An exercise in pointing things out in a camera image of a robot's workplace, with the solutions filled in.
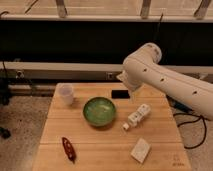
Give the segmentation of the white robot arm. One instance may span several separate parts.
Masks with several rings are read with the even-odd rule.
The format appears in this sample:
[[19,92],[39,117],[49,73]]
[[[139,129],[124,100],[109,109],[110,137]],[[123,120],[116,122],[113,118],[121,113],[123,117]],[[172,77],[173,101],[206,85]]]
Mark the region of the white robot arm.
[[136,91],[143,83],[149,84],[213,119],[213,84],[160,66],[161,57],[161,49],[155,43],[146,43],[124,59],[122,73],[117,79],[130,92]]

